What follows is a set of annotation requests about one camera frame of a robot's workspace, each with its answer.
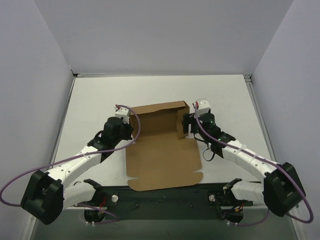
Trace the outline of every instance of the gray wall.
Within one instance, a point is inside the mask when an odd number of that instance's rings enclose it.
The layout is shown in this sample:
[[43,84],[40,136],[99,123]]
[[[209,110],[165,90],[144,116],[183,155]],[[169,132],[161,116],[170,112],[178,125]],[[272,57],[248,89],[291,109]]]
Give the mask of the gray wall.
[[[313,207],[309,240],[320,236],[319,12],[320,1],[295,0],[253,74],[275,157],[294,164]],[[300,212],[309,217],[305,207]]]
[[35,0],[74,73],[251,74],[293,0]]
[[[72,73],[33,0],[0,3],[0,186],[48,163]],[[4,198],[20,203],[28,177]],[[0,239],[20,238],[26,213],[0,204]]]

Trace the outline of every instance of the purple cable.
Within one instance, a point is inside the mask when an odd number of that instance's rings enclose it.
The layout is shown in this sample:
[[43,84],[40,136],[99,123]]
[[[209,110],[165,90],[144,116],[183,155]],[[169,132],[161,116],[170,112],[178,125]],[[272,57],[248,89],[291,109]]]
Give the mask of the purple cable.
[[24,175],[27,175],[27,174],[29,174],[29,173],[32,173],[32,172],[37,171],[37,170],[40,170],[40,169],[45,169],[45,168],[49,168],[49,167],[52,167],[52,166],[55,166],[55,165],[63,164],[63,163],[65,163],[65,162],[68,162],[68,161],[71,161],[71,160],[74,160],[74,159],[82,158],[84,155],[85,155],[85,156],[88,156],[88,155],[92,155],[92,154],[103,154],[103,153],[110,153],[110,152],[119,151],[119,150],[125,149],[125,148],[127,148],[128,146],[130,146],[131,144],[133,144],[133,143],[137,140],[137,138],[139,137],[140,132],[141,132],[140,119],[139,119],[138,115],[135,113],[135,111],[132,110],[131,107],[124,106],[124,105],[116,105],[116,106],[117,106],[117,107],[121,107],[121,108],[128,109],[129,111],[131,111],[131,112],[134,114],[134,116],[135,116],[136,119],[137,119],[137,122],[138,122],[138,132],[137,132],[135,138],[134,138],[131,142],[129,142],[128,144],[126,144],[126,145],[124,145],[124,146],[122,146],[122,147],[116,148],[116,149],[87,152],[87,153],[85,153],[85,154],[72,156],[72,157],[69,157],[69,158],[64,159],[64,160],[61,160],[61,161],[57,161],[57,162],[54,162],[54,163],[51,163],[51,164],[48,164],[48,165],[45,165],[45,166],[35,167],[35,168],[31,169],[31,170],[25,171],[25,172],[19,174],[18,176],[14,177],[14,178],[11,179],[10,181],[8,181],[8,182],[1,188],[1,190],[0,190],[0,202],[3,203],[3,204],[5,204],[5,205],[11,206],[11,207],[20,207],[20,204],[10,203],[10,202],[7,202],[6,200],[4,200],[3,197],[2,197],[2,194],[3,194],[4,190],[5,190],[10,184],[12,184],[15,180],[23,177]]
[[[195,116],[195,120],[196,120],[196,123],[198,124],[199,128],[201,129],[201,131],[210,139],[212,139],[213,141],[219,143],[219,144],[222,144],[222,145],[225,145],[226,147],[230,147],[230,148],[233,148],[233,149],[236,149],[236,150],[239,150],[240,148],[237,147],[237,146],[233,146],[231,144],[228,144],[228,143],[225,143],[223,141],[219,141],[218,139],[210,136],[205,130],[204,128],[201,126],[200,124],[200,121],[199,121],[199,116],[198,116],[198,109],[196,106],[194,106],[194,116]],[[249,156],[251,157],[254,157],[256,158],[257,160],[261,161],[261,162],[264,162],[264,163],[267,163],[267,164],[270,164],[272,166],[274,166],[275,168],[277,168],[281,173],[283,173],[283,175],[285,175],[285,177],[292,183],[292,185],[294,186],[294,188],[298,191],[298,193],[300,194],[300,196],[302,197],[302,200],[304,201],[305,205],[306,205],[306,208],[308,209],[309,211],[309,214],[310,214],[310,218],[309,220],[303,220],[303,219],[300,219],[296,216],[293,216],[289,213],[287,213],[286,215],[289,216],[290,218],[292,219],[295,219],[301,223],[304,223],[304,224],[310,224],[312,223],[312,221],[314,220],[314,212],[312,211],[311,209],[311,206],[308,202],[308,200],[306,199],[304,193],[302,192],[302,190],[300,189],[300,187],[297,185],[297,183],[295,182],[295,180],[293,180],[293,178],[282,168],[280,167],[278,164],[275,164],[273,163],[272,161],[269,161],[265,158],[262,158],[262,157],[259,157],[259,156],[256,156],[254,154],[252,154],[251,152],[248,152],[244,149],[241,149],[241,152],[245,153],[245,154],[248,154]]]
[[90,205],[86,205],[86,204],[82,204],[82,203],[78,203],[77,205],[80,206],[80,207],[85,207],[85,208],[89,208],[89,209],[94,209],[94,210],[103,212],[103,213],[105,213],[105,214],[108,214],[108,215],[116,218],[116,219],[114,219],[114,220],[106,220],[106,221],[101,221],[101,222],[95,222],[94,225],[96,225],[96,224],[109,224],[109,223],[115,223],[115,222],[118,222],[118,221],[119,221],[118,216],[114,215],[114,214],[111,213],[111,212],[108,212],[108,211],[106,211],[106,210],[103,210],[103,209],[101,209],[101,208],[97,208],[97,207],[95,207],[95,206],[90,206]]
[[237,223],[237,224],[235,222],[229,221],[229,223],[231,223],[232,225],[235,225],[236,227],[252,227],[252,226],[262,224],[263,222],[265,222],[268,219],[269,215],[270,215],[270,210],[268,209],[268,212],[266,213],[264,218],[262,218],[260,221],[256,221],[256,222],[252,222],[252,223]]

